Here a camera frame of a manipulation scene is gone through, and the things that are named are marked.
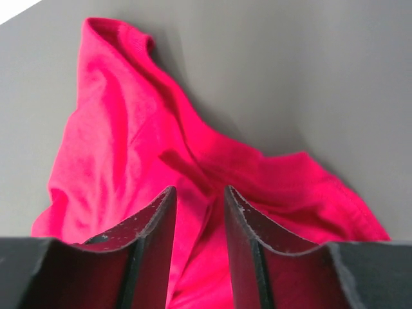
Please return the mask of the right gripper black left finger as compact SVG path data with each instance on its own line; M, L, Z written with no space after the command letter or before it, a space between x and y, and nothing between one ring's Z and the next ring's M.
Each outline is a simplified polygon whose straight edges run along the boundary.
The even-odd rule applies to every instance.
M83 244L1 239L2 308L164 308L176 189Z

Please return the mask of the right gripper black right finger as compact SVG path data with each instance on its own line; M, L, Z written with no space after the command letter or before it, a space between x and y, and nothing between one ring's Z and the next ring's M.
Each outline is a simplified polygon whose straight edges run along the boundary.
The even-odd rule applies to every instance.
M225 228L236 308L410 308L411 244L318 245L271 220L233 187Z

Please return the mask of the red polo t shirt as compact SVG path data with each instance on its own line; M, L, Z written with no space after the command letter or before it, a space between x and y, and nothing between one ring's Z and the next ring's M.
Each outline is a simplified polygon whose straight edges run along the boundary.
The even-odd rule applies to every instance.
M362 198L307 153L268 157L209 127L151 59L152 38L123 21L82 27L77 108L48 182L35 237L82 243L177 190L168 308L232 308L223 190L235 187L314 243L387 241Z

